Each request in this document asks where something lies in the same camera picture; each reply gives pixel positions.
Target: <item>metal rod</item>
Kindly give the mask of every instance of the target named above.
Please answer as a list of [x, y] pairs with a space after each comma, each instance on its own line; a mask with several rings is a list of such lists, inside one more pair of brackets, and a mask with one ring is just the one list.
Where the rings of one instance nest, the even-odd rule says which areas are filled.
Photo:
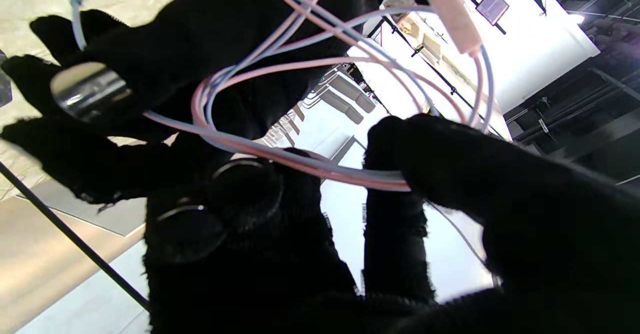
[[82, 252], [91, 259], [95, 265], [98, 266], [103, 272], [106, 273], [116, 284], [118, 284], [128, 295], [133, 298], [141, 307], [147, 312], [149, 311], [149, 301], [143, 297], [134, 287], [131, 286], [124, 278], [122, 278], [118, 272], [116, 272], [104, 259], [98, 255], [82, 238], [80, 238], [68, 225], [66, 225], [51, 209], [35, 195], [24, 183], [18, 179], [2, 162], [0, 162], [0, 172], [9, 179], [9, 182], [13, 184], [18, 190], [25, 196], [34, 206], [41, 211], [44, 216], [50, 220], [55, 227], [60, 229], [62, 233], [66, 235], [71, 242], [74, 243]]

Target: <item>light fixture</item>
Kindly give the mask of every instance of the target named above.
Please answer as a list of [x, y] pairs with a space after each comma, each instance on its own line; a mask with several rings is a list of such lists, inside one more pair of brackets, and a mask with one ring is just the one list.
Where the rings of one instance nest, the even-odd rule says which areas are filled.
[[585, 20], [585, 16], [575, 13], [569, 14], [569, 18], [571, 18], [571, 22], [576, 24], [580, 24], [583, 22], [583, 20]]

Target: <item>screen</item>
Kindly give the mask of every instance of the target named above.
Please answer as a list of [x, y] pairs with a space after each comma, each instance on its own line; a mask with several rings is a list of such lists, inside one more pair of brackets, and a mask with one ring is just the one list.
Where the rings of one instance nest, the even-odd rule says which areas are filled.
[[509, 4], [505, 0], [482, 0], [475, 8], [491, 25], [496, 25], [498, 20], [509, 9]]

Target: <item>black glove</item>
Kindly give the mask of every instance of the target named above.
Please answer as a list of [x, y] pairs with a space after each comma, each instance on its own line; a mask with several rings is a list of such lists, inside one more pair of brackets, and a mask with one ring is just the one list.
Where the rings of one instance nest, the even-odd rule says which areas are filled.
[[153, 333], [251, 332], [324, 293], [355, 298], [320, 211], [320, 179], [262, 159], [208, 176], [206, 185], [148, 198]]
[[[396, 148], [389, 140], [395, 138], [402, 124], [400, 118], [388, 116], [371, 128], [365, 169], [400, 168]], [[435, 302], [425, 253], [427, 220], [423, 202], [418, 193], [368, 190], [363, 271], [367, 295]]]
[[[637, 197], [582, 168], [429, 115], [386, 118], [369, 142], [368, 161], [386, 156], [395, 166], [379, 168], [400, 168], [414, 192], [484, 225], [487, 267], [503, 279], [502, 292], [456, 301], [406, 328], [638, 329], [640, 264], [629, 260], [640, 250]], [[395, 196], [409, 197], [387, 200]]]
[[[227, 10], [230, 3], [234, 4], [233, 10]], [[377, 0], [320, 0], [320, 5], [343, 20], [375, 9], [378, 4]], [[152, 109], [190, 122], [189, 104], [197, 84], [238, 63], [291, 11], [282, 0], [174, 0], [151, 23], [140, 27], [128, 27], [100, 11], [87, 11], [82, 14], [87, 38], [83, 52], [75, 45], [68, 20], [39, 18], [32, 28], [62, 66], [32, 56], [3, 63], [2, 68], [43, 118], [8, 125], [0, 138], [22, 147], [54, 179], [92, 203], [112, 203], [145, 197], [161, 188], [188, 186], [201, 180], [202, 173], [226, 162], [230, 154], [191, 134], [180, 134], [176, 140], [180, 150], [174, 148], [175, 144], [169, 150], [159, 142], [176, 131], [140, 115]], [[238, 25], [238, 21], [247, 26]], [[292, 40], [320, 31], [306, 22]], [[341, 56], [347, 48], [332, 38], [267, 58], [254, 67]], [[132, 90], [128, 106], [101, 127], [73, 120], [51, 98], [51, 77], [63, 68], [87, 61], [106, 64]], [[324, 72], [324, 68], [309, 68], [276, 73], [227, 88], [215, 98], [214, 124], [224, 132], [252, 140], [261, 138]], [[153, 148], [118, 148], [105, 136], [137, 138], [148, 141]], [[146, 179], [131, 181], [134, 176]]]

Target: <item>pink connector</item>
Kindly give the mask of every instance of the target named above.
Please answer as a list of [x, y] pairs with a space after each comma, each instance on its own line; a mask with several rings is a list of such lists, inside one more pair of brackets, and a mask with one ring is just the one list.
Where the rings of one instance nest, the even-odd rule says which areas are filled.
[[480, 33], [462, 0], [429, 0], [438, 12], [460, 53], [478, 52], [482, 45]]

